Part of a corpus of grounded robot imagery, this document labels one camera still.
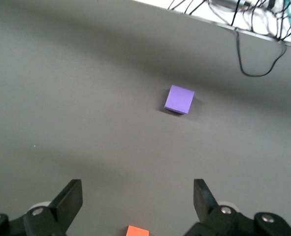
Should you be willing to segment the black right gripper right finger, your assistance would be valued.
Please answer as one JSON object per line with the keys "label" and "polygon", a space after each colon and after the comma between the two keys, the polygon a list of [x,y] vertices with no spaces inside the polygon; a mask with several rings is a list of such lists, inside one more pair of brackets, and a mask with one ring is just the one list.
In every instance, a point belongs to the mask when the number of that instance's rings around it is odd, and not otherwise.
{"label": "black right gripper right finger", "polygon": [[220,205],[203,179],[194,180],[194,208],[199,221],[187,236],[291,236],[291,226],[271,212],[258,212],[252,219],[234,208]]}

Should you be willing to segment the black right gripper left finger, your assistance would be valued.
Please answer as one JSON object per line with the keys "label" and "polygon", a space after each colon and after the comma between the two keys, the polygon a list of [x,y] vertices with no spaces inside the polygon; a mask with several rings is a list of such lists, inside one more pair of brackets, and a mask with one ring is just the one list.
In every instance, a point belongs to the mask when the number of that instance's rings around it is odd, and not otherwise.
{"label": "black right gripper left finger", "polygon": [[73,179],[48,206],[35,206],[11,221],[0,213],[0,236],[65,236],[82,204],[82,181]]}

